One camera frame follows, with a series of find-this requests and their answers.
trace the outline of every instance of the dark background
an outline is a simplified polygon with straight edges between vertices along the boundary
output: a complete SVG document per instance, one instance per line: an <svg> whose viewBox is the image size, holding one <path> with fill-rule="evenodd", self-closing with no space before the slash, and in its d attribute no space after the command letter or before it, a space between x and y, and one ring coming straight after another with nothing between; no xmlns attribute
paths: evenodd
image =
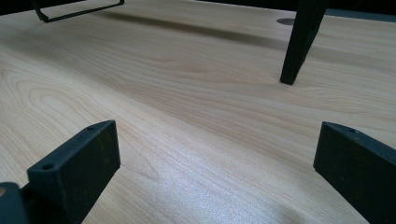
<svg viewBox="0 0 396 224"><path fill-rule="evenodd" d="M41 7L58 6L82 0L36 0ZM283 10L297 10L299 0L198 0L217 3L228 3L250 7L268 7ZM330 0L328 8L396 15L396 7L391 0ZM0 15L33 9L30 0L0 0Z"/></svg>

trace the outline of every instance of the black metal frame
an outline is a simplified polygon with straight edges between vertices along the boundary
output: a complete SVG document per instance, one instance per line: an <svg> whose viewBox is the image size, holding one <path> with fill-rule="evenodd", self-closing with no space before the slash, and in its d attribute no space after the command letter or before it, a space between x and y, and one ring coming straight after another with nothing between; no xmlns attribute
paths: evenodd
<svg viewBox="0 0 396 224"><path fill-rule="evenodd" d="M318 33L327 0L301 0L291 31L280 82L292 85Z"/></svg>
<svg viewBox="0 0 396 224"><path fill-rule="evenodd" d="M60 20L64 20L64 19L68 19L68 18L72 18L72 17L76 17L76 16L80 16L80 15L83 15L83 14L91 13L91 12L94 12L94 11L107 9L107 8L110 8L110 7L121 6L121 5L124 4L124 0L120 0L117 4L114 4L114 5L110 5L110 6L106 6L106 7L97 7L97 8L88 9L88 10L83 10L83 11L80 11L80 12L74 12L74 13L70 13L70 14L67 14L67 15L63 15L63 16L60 16L60 17L55 17L55 18L50 19L48 16L46 16L44 13L41 12L41 7L40 7L39 3L37 2L37 0L31 0L31 2L33 4L33 7L35 8L35 13L37 13L38 18L41 21L44 21L44 22L60 21Z"/></svg>
<svg viewBox="0 0 396 224"><path fill-rule="evenodd" d="M323 122L314 161L370 223L396 223L396 150L355 129Z"/></svg>
<svg viewBox="0 0 396 224"><path fill-rule="evenodd" d="M30 167L21 190L0 183L0 223L81 223L119 168L115 121L94 124Z"/></svg>

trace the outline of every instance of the light wood surface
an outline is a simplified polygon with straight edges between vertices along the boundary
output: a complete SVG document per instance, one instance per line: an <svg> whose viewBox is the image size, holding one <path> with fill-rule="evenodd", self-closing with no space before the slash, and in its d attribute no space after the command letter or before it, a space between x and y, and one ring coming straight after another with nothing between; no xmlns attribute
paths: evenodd
<svg viewBox="0 0 396 224"><path fill-rule="evenodd" d="M294 15L127 0L1 17L0 182L115 119L121 168L84 223L364 223L312 164L324 120L396 147L396 24L326 16L287 86L276 20Z"/></svg>

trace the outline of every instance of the tabletop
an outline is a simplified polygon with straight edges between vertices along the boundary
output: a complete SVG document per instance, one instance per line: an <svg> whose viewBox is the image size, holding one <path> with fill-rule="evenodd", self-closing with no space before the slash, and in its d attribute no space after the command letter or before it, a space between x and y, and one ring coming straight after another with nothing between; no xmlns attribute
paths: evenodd
<svg viewBox="0 0 396 224"><path fill-rule="evenodd" d="M294 16L187 0L2 16L0 182L114 119L121 168L84 223L365 223L312 165L322 121L396 147L396 23L325 16L288 86L276 20Z"/></svg>

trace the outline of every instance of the glossy table surface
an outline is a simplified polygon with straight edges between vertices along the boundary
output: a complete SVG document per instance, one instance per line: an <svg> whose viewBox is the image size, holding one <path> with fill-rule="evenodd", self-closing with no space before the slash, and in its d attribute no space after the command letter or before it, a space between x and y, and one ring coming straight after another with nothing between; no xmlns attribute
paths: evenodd
<svg viewBox="0 0 396 224"><path fill-rule="evenodd" d="M0 182L114 119L121 168L84 223L365 223L312 164L322 121L396 147L396 24L325 16L288 86L276 20L294 16L182 0L2 16Z"/></svg>

